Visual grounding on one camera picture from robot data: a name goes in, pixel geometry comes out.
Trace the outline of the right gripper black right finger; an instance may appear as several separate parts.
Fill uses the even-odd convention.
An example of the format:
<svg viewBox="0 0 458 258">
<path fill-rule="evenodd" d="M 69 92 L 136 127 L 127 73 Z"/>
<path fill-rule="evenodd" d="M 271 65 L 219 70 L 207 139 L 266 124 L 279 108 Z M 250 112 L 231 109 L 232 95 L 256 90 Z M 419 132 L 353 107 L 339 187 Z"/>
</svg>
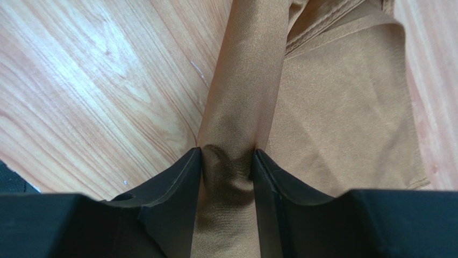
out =
<svg viewBox="0 0 458 258">
<path fill-rule="evenodd" d="M 457 257 L 457 193 L 353 189 L 331 197 L 255 151 L 262 257 Z"/>
</svg>

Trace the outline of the brown satin napkin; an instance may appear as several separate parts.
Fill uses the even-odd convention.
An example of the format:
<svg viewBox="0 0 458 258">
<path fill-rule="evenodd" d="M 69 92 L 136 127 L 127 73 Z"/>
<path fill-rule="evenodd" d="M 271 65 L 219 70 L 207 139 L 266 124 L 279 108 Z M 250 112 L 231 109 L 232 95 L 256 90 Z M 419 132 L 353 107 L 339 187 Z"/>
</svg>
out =
<svg viewBox="0 0 458 258">
<path fill-rule="evenodd" d="M 197 144 L 192 257 L 259 257 L 251 159 L 332 196 L 419 189 L 421 160 L 393 1 L 233 1 Z"/>
</svg>

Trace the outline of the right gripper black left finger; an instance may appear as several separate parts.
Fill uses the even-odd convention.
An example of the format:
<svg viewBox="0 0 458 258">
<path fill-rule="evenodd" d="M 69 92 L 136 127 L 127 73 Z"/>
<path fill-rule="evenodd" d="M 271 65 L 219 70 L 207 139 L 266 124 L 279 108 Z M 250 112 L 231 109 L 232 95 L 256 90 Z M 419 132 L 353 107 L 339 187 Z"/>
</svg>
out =
<svg viewBox="0 0 458 258">
<path fill-rule="evenodd" d="M 201 150 L 112 200 L 1 195 L 1 257 L 190 257 Z"/>
</svg>

